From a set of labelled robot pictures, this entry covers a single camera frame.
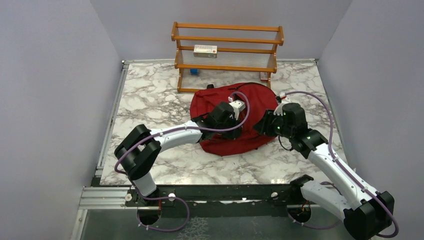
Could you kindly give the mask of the red backpack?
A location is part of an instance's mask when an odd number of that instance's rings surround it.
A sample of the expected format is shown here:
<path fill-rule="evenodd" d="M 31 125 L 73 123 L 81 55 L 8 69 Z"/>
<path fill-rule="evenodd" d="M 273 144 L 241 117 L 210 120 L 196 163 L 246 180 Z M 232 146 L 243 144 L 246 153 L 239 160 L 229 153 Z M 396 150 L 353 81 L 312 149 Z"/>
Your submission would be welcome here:
<path fill-rule="evenodd" d="M 243 101 L 242 94 L 248 98 L 249 105 L 239 114 L 229 102 L 231 93 L 235 101 Z M 199 143 L 201 148 L 210 154 L 230 156 L 256 150 L 274 140 L 273 136 L 260 135 L 254 125 L 267 110 L 274 110 L 277 105 L 276 94 L 270 88 L 246 82 L 197 91 L 189 113 L 201 127 L 223 130 L 207 132 Z"/>

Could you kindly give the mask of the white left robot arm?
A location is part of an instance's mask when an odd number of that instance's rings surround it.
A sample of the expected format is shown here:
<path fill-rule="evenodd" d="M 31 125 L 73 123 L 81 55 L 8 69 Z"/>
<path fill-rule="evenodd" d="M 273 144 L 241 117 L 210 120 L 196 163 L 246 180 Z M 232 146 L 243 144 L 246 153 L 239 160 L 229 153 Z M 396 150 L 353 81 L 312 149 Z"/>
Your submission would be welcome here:
<path fill-rule="evenodd" d="M 160 153 L 209 140 L 217 134 L 226 137 L 239 134 L 244 123 L 240 115 L 244 110 L 250 110 L 249 103 L 222 101 L 211 112 L 174 127 L 149 129 L 144 124 L 137 125 L 118 145 L 114 155 L 124 174 L 138 188 L 138 199 L 147 206 L 157 200 L 157 185 L 150 170 Z"/>

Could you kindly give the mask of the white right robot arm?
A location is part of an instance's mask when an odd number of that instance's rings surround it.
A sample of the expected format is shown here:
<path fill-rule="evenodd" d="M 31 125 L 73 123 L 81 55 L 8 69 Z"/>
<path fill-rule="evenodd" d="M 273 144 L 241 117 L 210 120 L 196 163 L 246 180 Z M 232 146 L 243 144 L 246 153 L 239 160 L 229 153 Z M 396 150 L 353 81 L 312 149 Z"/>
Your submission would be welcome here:
<path fill-rule="evenodd" d="M 375 189 L 344 163 L 330 142 L 309 128 L 298 103 L 281 103 L 275 110 L 266 110 L 253 129 L 260 135 L 287 138 L 292 149 L 320 168 L 340 191 L 331 191 L 305 176 L 291 182 L 288 196 L 292 202 L 318 204 L 340 219 L 356 240 L 369 240 L 393 224 L 393 196 Z"/>

